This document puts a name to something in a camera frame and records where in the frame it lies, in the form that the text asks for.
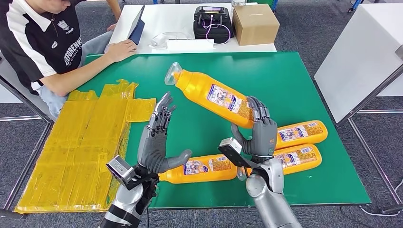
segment black bag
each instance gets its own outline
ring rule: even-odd
[[[221,44],[234,37],[228,9],[225,7],[199,6],[194,13],[193,32],[195,39],[214,39],[214,43]]]

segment green table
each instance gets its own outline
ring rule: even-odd
[[[92,61],[97,56],[88,57]],[[297,52],[198,53],[136,55],[115,63],[79,88],[100,95],[104,84],[124,78],[139,83],[136,98],[159,99],[171,91],[178,106],[169,125],[167,155],[191,149],[193,156],[220,153],[217,146],[232,137],[230,123],[191,102],[174,86],[164,83],[172,62],[189,71],[203,72],[245,95],[264,102],[278,126],[321,120],[328,137],[317,144],[323,161],[317,168],[284,177],[284,194],[291,205],[366,204],[368,195],[322,104]],[[137,146],[147,123],[133,123],[126,160],[137,161]],[[150,208],[213,208],[253,205],[245,182],[238,179],[193,184],[158,185]]]

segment humanoid robot hand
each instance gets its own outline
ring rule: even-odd
[[[137,152],[140,165],[153,173],[163,173],[167,170],[185,164],[192,155],[191,150],[184,150],[179,156],[166,158],[166,139],[168,125],[176,106],[169,107],[173,98],[166,93],[155,106],[150,122],[144,127]]]
[[[239,132],[238,126],[231,124],[234,138],[242,145],[245,154],[270,158],[273,156],[277,141],[277,123],[270,118],[267,107],[253,96],[247,97],[252,108],[254,124],[252,139],[245,139]]]

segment orange bottle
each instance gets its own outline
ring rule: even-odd
[[[165,83],[175,84],[189,100],[230,122],[243,128],[252,128],[252,109],[248,107],[246,96],[210,76],[183,70],[175,62],[166,74]]]
[[[283,164],[284,175],[309,170],[322,162],[322,156],[315,145],[304,144],[274,151],[274,157]],[[236,176],[246,178],[244,168],[235,167],[223,154],[190,158],[187,163],[159,174],[160,181],[172,184],[225,181]]]
[[[320,143],[327,137],[327,129],[319,120],[296,123],[277,130],[276,149],[302,144]]]
[[[274,157],[283,164],[284,175],[313,169],[322,163],[315,145],[304,144],[274,151]]]
[[[184,184],[207,181],[231,180],[237,176],[237,168],[223,154],[190,158],[184,165],[159,174],[160,181]]]

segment clear bottle cap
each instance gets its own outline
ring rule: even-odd
[[[169,68],[168,72],[165,76],[165,84],[172,86],[178,82],[178,78],[175,78],[175,73],[180,73],[182,71],[181,65],[179,63],[174,62],[172,63],[171,67]]]
[[[241,181],[246,180],[246,173],[245,173],[245,169],[243,167],[237,166],[237,177]]]

